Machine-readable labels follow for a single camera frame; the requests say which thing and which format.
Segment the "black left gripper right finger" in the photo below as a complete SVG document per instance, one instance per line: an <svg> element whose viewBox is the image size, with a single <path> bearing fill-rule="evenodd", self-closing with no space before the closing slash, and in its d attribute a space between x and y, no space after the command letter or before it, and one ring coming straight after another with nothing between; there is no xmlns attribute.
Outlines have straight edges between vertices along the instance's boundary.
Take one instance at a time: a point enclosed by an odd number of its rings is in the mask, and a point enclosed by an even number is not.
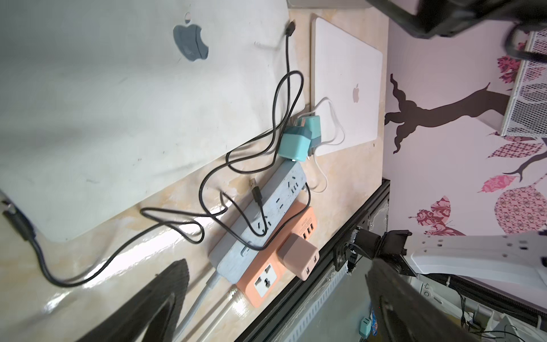
<svg viewBox="0 0 547 342"><path fill-rule="evenodd" d="M382 341L476 341L436 309L381 259L366 282Z"/></svg>

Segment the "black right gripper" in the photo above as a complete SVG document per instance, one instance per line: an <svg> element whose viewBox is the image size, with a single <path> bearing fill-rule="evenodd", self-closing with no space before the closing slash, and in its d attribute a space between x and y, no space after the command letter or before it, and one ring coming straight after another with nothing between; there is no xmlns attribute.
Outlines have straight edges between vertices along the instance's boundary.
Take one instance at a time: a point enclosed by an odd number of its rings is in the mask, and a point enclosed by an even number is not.
<svg viewBox="0 0 547 342"><path fill-rule="evenodd" d="M546 22L545 1L419 1L415 14L393 1L369 4L414 38L453 37L483 21Z"/></svg>

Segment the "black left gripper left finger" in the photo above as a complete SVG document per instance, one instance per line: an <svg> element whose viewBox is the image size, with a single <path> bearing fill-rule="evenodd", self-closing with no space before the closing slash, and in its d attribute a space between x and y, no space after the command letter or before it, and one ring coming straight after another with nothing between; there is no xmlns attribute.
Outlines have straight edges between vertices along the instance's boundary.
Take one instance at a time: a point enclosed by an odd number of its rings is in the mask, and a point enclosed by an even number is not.
<svg viewBox="0 0 547 342"><path fill-rule="evenodd" d="M172 341L189 284L185 259L163 272L81 341Z"/></svg>

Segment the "teal charger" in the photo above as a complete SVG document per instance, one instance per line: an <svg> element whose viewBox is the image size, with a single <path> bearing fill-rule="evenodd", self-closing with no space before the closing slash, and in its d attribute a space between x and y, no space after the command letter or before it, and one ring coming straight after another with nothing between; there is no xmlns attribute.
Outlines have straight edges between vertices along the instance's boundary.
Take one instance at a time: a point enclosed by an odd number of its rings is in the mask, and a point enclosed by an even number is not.
<svg viewBox="0 0 547 342"><path fill-rule="evenodd" d="M310 151L313 151L321 143L321 117L318 115L306 115L298 119L298 124L311 132Z"/></svg>
<svg viewBox="0 0 547 342"><path fill-rule="evenodd" d="M283 132L278 156L304 162L311 146L311 131L302 126L289 126Z"/></svg>

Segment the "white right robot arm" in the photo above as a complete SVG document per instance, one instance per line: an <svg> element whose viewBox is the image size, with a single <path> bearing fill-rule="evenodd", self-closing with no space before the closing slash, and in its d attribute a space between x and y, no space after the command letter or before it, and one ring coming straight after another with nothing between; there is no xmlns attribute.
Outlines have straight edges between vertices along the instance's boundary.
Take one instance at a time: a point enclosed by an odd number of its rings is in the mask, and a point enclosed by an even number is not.
<svg viewBox="0 0 547 342"><path fill-rule="evenodd" d="M546 288L546 141L501 132L545 1L374 1L390 19L384 176L404 260Z"/></svg>

